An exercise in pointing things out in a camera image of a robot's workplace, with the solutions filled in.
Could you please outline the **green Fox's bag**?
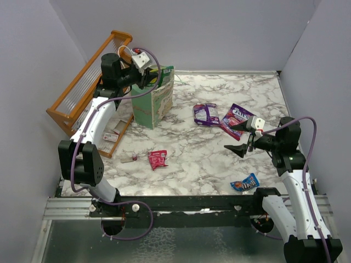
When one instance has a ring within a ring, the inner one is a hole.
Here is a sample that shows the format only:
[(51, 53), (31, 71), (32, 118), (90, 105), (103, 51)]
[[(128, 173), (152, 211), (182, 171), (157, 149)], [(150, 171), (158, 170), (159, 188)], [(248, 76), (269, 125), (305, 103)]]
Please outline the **green Fox's bag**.
[[(157, 81), (156, 74), (158, 73), (158, 69), (156, 65), (152, 65), (150, 68), (150, 76), (152, 76), (152, 79), (149, 82), (148, 87), (153, 87)], [(174, 66), (161, 66), (161, 77), (158, 87), (166, 85), (171, 80), (174, 80)]]

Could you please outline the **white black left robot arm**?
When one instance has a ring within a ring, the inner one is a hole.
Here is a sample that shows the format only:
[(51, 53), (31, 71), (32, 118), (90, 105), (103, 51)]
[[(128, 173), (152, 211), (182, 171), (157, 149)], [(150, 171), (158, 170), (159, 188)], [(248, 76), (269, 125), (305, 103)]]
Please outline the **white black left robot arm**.
[(124, 88), (137, 85), (143, 89), (152, 79), (155, 90), (161, 79), (161, 66), (156, 56), (144, 48), (134, 48), (127, 68), (121, 67), (121, 57), (107, 53), (101, 57), (101, 77), (93, 93), (90, 109), (75, 134), (58, 145), (63, 179), (68, 180), (74, 193), (87, 190), (102, 203), (109, 216), (121, 210), (120, 193), (104, 178), (104, 163), (98, 151), (103, 131), (126, 99)]

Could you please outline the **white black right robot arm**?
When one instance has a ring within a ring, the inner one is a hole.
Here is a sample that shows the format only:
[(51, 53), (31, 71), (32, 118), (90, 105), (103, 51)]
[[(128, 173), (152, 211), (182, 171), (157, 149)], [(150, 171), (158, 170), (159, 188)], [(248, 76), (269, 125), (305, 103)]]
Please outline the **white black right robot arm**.
[(271, 161), (285, 185), (292, 210), (289, 211), (274, 188), (256, 189), (252, 208), (257, 214), (271, 217), (284, 241), (286, 262), (335, 262), (343, 250), (340, 239), (333, 238), (320, 214), (314, 197), (308, 163), (312, 152), (305, 156), (299, 149), (300, 118), (283, 117), (275, 129), (264, 131), (265, 121), (251, 116), (232, 125), (232, 130), (248, 132), (248, 141), (226, 148), (244, 157), (254, 149), (271, 153)]

